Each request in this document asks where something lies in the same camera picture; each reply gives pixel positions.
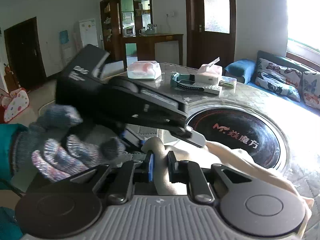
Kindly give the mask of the teal sleeve forearm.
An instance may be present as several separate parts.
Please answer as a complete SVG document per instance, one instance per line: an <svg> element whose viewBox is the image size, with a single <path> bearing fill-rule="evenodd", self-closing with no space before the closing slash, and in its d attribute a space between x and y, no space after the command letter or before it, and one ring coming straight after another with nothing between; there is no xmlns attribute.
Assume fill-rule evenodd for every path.
<svg viewBox="0 0 320 240"><path fill-rule="evenodd" d="M27 128L21 124L1 124L1 190L10 190L14 175L13 150L16 139ZM23 233L15 220L15 211L1 205L1 239L20 239Z"/></svg>

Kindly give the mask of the knit gloved left hand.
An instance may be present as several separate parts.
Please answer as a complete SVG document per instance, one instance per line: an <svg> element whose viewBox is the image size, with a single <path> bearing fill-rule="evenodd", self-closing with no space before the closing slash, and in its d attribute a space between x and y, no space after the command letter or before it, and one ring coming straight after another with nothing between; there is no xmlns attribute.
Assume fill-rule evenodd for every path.
<svg viewBox="0 0 320 240"><path fill-rule="evenodd" d="M13 173L35 168L56 182L98 165L120 167L132 159L118 137L95 145L68 133L82 122L74 107L53 105L28 127L18 129L11 150Z"/></svg>

